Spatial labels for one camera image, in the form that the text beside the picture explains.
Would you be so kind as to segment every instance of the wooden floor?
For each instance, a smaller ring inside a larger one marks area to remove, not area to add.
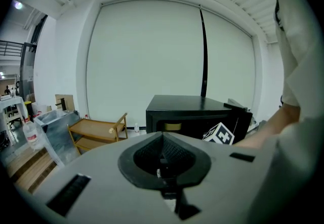
[[[12,182],[33,193],[54,168],[57,165],[45,148],[35,152],[28,148],[7,166],[7,172]]]

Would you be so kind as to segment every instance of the ceiling light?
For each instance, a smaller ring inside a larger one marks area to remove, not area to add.
[[[20,2],[15,3],[15,8],[16,9],[22,9],[22,4]]]

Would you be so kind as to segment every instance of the metal railing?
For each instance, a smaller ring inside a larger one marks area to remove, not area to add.
[[[0,56],[21,57],[23,43],[0,40]]]

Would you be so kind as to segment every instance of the human arm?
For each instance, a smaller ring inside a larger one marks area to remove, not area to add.
[[[286,126],[298,122],[300,107],[283,104],[257,133],[235,144],[238,147],[260,148],[272,135],[279,134]]]

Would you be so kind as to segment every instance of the plastic bottle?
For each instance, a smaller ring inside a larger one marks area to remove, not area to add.
[[[25,124],[22,127],[22,131],[25,134],[28,144],[33,150],[38,150],[43,148],[43,144],[41,140],[38,138],[38,132],[33,122],[31,122],[29,119],[25,119]]]
[[[137,136],[140,135],[140,128],[137,126],[137,123],[135,123],[134,131]]]

